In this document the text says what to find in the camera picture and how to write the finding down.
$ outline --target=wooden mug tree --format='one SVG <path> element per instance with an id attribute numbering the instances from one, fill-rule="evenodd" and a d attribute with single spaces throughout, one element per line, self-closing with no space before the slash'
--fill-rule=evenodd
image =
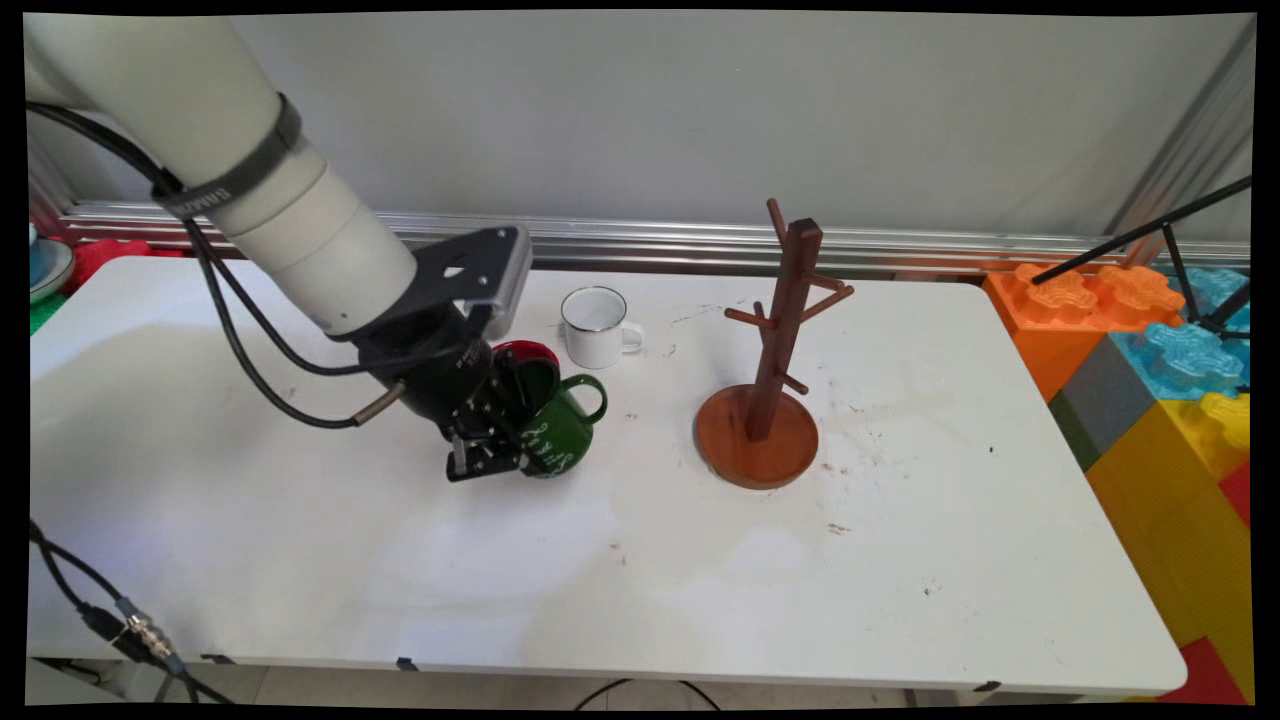
<path id="1" fill-rule="evenodd" d="M 696 437 L 703 457 L 726 480 L 750 489 L 773 489 L 800 477 L 818 455 L 818 427 L 800 401 L 783 393 L 787 386 L 800 395 L 809 388 L 787 374 L 800 324 L 854 293 L 841 281 L 814 272 L 822 247 L 822 228 L 805 218 L 790 225 L 778 201 L 768 201 L 773 232 L 782 243 L 782 264 L 773 286 L 773 307 L 764 315 L 732 307 L 724 316 L 760 328 L 760 364 L 755 383 L 727 387 L 707 398 L 698 410 Z M 809 286 L 832 295 L 805 307 Z"/>

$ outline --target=green mug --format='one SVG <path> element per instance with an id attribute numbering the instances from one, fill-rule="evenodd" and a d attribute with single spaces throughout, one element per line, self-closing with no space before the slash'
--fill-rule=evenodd
<path id="1" fill-rule="evenodd" d="M 522 364 L 520 373 L 526 386 L 538 388 L 532 392 L 535 397 L 545 397 L 544 402 L 539 397 L 541 407 L 520 427 L 520 441 L 532 459 L 525 474 L 553 478 L 577 465 L 586 455 L 595 434 L 591 425 L 604 418 L 609 398 L 600 380 L 591 375 L 573 375 L 556 383 L 554 378 L 543 377 L 545 370 L 541 365 L 532 363 Z M 600 393 L 600 407 L 595 413 L 588 415 L 568 393 L 577 386 L 590 386 Z"/>

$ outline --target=table surface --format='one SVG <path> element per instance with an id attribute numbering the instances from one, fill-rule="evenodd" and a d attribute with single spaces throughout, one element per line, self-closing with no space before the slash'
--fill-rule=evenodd
<path id="1" fill-rule="evenodd" d="M 300 352 L 355 359 L 251 264 L 230 266 Z M 449 446 L 402 406 L 321 430 L 268 405 L 193 260 L 114 260 L 31 338 L 32 518 L 189 660 L 1115 694 L 1184 682 L 979 288 L 858 282 L 806 323 L 791 375 L 810 387 L 818 457 L 751 492 L 709 471 L 692 419 L 754 378 L 756 329 L 722 310 L 768 304 L 772 281 L 532 272 L 511 337 L 576 372 L 558 307 L 586 284 L 622 292 L 648 333 L 591 372 L 609 392 L 591 451 L 553 480 L 451 484 Z M 303 410 L 347 416 L 381 392 L 293 368 L 234 316 Z M 29 562 L 28 655 L 113 657 Z"/>

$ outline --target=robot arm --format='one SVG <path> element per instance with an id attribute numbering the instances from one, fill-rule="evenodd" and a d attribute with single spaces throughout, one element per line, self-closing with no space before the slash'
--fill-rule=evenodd
<path id="1" fill-rule="evenodd" d="M 187 187 L 234 168 L 275 127 L 280 96 L 225 18 L 23 15 L 27 95 L 111 115 Z M 207 213 L 329 334 L 366 325 L 415 263 L 306 138 Z"/>
<path id="2" fill-rule="evenodd" d="M 407 386 L 401 401 L 453 442 L 449 479 L 520 465 L 518 438 L 489 413 L 504 409 L 504 398 L 486 395 L 498 383 L 488 382 L 493 360 L 480 336 L 504 333 L 515 314 L 532 261 L 522 228 L 410 252 L 298 132 L 296 114 L 225 18 L 27 13 L 23 55 L 28 101 L 104 111 L 183 187 L 216 188 L 188 199 L 189 209 L 332 340 L 355 343 L 361 363 L 456 348 L 371 372 L 387 387 Z M 283 146 L 268 152 L 270 167 L 251 172 L 270 143 Z M 253 182 L 228 179 L 246 172 Z M 462 254 L 466 270 L 445 278 Z M 454 300 L 466 301 L 467 316 Z"/>

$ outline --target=red object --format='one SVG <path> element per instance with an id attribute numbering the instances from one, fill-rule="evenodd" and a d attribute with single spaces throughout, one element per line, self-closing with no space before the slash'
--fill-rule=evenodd
<path id="1" fill-rule="evenodd" d="M 76 249 L 76 269 L 72 270 L 72 277 L 67 278 L 67 284 L 63 286 L 63 295 L 72 295 L 86 281 L 93 277 L 102 265 L 109 260 L 116 258 L 123 258 L 125 255 L 157 255 L 163 258 L 182 258 L 182 252 L 177 250 L 155 250 L 145 241 L 131 240 L 127 242 L 120 242 L 118 240 L 100 240 L 97 242 L 88 242 Z"/>
<path id="2" fill-rule="evenodd" d="M 1230 475 L 1217 483 L 1219 489 L 1226 496 L 1228 502 L 1240 514 L 1247 527 L 1249 525 L 1249 461 L 1236 468 Z"/>
<path id="3" fill-rule="evenodd" d="M 552 363 L 556 363 L 556 366 L 559 368 L 559 359 L 556 357 L 556 354 L 552 352 L 550 347 L 547 347 L 540 342 L 534 342 L 531 340 L 513 340 L 511 342 L 504 342 L 494 347 L 493 351 L 494 354 L 498 354 L 499 351 L 506 350 L 508 347 L 512 350 L 512 352 L 515 352 L 516 363 L 524 363 L 525 360 L 529 360 L 531 357 L 545 357 Z"/>
<path id="4" fill-rule="evenodd" d="M 1188 644 L 1181 652 L 1187 661 L 1187 684 L 1157 697 L 1156 702 L 1248 705 L 1208 638 Z"/>

